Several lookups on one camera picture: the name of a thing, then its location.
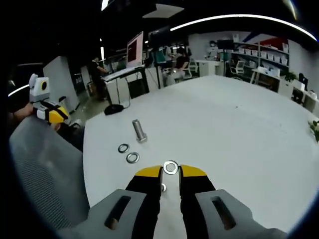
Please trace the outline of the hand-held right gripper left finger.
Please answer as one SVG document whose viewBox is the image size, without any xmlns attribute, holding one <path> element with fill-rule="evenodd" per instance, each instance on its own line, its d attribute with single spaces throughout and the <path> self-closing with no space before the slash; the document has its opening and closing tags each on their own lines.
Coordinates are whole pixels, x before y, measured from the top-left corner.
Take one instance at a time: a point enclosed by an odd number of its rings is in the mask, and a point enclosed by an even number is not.
<svg viewBox="0 0 319 239">
<path fill-rule="evenodd" d="M 160 165 L 138 171 L 126 189 L 94 205 L 87 220 L 58 231 L 60 239 L 152 239 L 160 212 Z"/>
</svg>

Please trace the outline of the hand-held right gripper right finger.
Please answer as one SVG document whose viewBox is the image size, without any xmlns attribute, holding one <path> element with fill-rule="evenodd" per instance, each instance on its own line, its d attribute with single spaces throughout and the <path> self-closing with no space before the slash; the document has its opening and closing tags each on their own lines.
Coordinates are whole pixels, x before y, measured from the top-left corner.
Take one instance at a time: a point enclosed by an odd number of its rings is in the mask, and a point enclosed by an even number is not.
<svg viewBox="0 0 319 239">
<path fill-rule="evenodd" d="M 204 171 L 179 166 L 180 210 L 189 239 L 285 239 L 277 228 L 256 222 L 251 210 L 223 189 L 215 189 Z"/>
</svg>

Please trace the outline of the person's left hand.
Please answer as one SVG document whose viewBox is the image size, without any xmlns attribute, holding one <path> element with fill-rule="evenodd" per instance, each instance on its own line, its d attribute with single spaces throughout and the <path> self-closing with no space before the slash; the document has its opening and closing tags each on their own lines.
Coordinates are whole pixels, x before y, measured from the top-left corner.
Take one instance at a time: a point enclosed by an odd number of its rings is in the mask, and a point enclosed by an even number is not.
<svg viewBox="0 0 319 239">
<path fill-rule="evenodd" d="M 11 113 L 11 116 L 16 121 L 22 121 L 24 118 L 32 115 L 33 113 L 33 105 L 31 103 L 26 104 L 23 108 L 18 111 Z"/>
</svg>

